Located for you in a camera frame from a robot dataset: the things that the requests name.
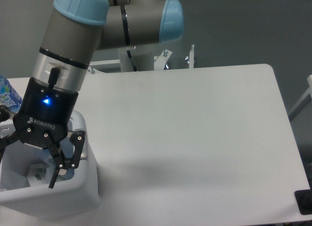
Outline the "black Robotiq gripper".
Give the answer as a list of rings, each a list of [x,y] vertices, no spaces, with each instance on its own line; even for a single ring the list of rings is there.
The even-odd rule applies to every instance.
[[[30,78],[17,114],[4,105],[0,106],[0,121],[13,120],[15,126],[14,132],[12,125],[7,125],[0,131],[0,160],[2,161],[6,147],[21,140],[22,143],[48,148],[55,163],[49,188],[54,187],[60,170],[77,169],[85,142],[85,131],[67,130],[77,97],[77,92],[49,89],[35,78]],[[45,133],[47,146],[43,141]],[[71,143],[70,151],[63,151],[60,144],[66,136]]]

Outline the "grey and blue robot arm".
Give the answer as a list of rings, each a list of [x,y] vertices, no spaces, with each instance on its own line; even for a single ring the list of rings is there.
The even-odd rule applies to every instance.
[[[54,160],[49,188],[61,170],[79,166],[86,133],[68,122],[96,50],[179,40],[184,33],[178,0],[54,0],[39,55],[20,110],[1,106],[1,121],[15,131],[0,151],[20,141],[48,150]]]

